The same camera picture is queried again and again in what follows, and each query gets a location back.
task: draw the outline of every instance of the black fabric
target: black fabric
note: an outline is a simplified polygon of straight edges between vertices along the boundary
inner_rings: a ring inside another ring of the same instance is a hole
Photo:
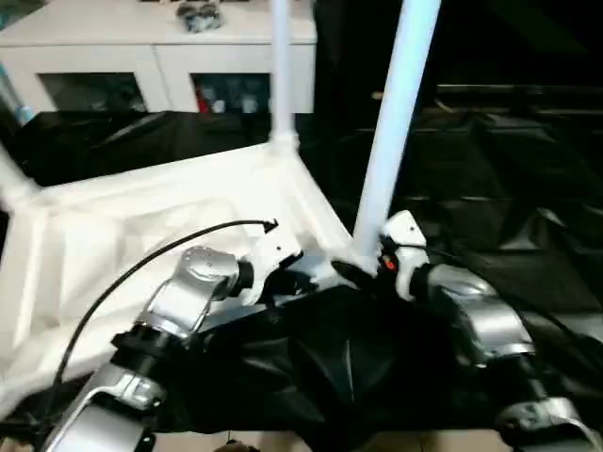
[[[600,323],[600,125],[421,118],[392,212],[410,209],[431,246],[459,255],[510,297]],[[9,150],[29,176],[52,185],[254,144],[268,130],[262,119],[186,113],[43,114]],[[327,139],[301,129],[301,157],[350,228],[371,141],[369,131]],[[603,346],[576,344],[538,315],[528,320],[543,356],[597,425],[601,376],[576,347],[593,357]],[[402,303],[336,288],[200,340],[174,369],[159,426],[295,429],[316,449],[349,448],[374,430],[489,427],[484,393],[453,364],[447,334],[438,319]]]

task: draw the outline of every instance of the silver robot arm segment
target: silver robot arm segment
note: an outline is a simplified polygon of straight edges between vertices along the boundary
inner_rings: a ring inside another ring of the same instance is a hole
[[[169,396],[163,381],[173,352],[189,346],[211,303],[230,297],[238,297],[241,305],[256,303],[270,273],[301,254],[295,235],[283,226],[260,237],[240,260],[207,247],[186,250],[132,330],[115,336],[117,351],[63,413],[42,451],[153,450],[155,436],[141,418]],[[99,396],[112,405],[97,403]],[[115,402],[125,410],[114,409]]]
[[[495,429],[517,451],[603,451],[573,403],[538,360],[517,312],[471,271],[431,265],[419,248],[425,238],[408,212],[385,226],[382,274],[393,274],[401,299],[444,317],[460,363],[481,373],[497,412]]]

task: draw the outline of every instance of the object on shelf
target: object on shelf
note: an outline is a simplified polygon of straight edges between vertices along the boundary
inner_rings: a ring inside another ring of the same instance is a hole
[[[176,15],[184,22],[187,31],[200,33],[206,30],[220,28],[223,18],[220,4],[213,1],[185,2],[178,7]]]
[[[269,76],[264,73],[195,73],[201,113],[268,113]]]

